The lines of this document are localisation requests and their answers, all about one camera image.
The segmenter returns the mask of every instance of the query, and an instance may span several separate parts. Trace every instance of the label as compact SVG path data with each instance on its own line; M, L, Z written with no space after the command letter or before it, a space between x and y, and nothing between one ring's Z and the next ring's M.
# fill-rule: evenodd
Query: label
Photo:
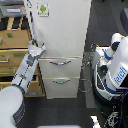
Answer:
M7 33L8 38L13 38L12 33Z
M113 80L116 82L118 86L120 86L126 75L127 70L123 66L119 66L116 73L114 74Z
M24 57L26 53L13 53L13 56L15 58L21 58L21 57Z
M20 13L20 9L7 9L7 12Z
M9 67L8 69L13 69L12 67Z
M0 57L6 57L5 55L0 55Z

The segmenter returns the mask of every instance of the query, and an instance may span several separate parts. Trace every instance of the white refrigerator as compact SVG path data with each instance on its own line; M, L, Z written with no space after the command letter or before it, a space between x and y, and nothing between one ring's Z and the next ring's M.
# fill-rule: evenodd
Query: white refrigerator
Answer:
M47 99L76 98L91 0L24 0L24 4L33 37L47 49L39 59Z

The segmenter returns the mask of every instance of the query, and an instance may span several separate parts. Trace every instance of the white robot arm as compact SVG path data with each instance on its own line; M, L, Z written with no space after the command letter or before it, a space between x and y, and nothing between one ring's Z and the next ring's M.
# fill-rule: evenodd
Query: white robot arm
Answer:
M21 120L24 114L23 96L26 94L35 69L38 58L46 50L37 48L32 44L29 46L29 54L26 54L20 64L10 87L0 92L0 128L16 128L15 125Z

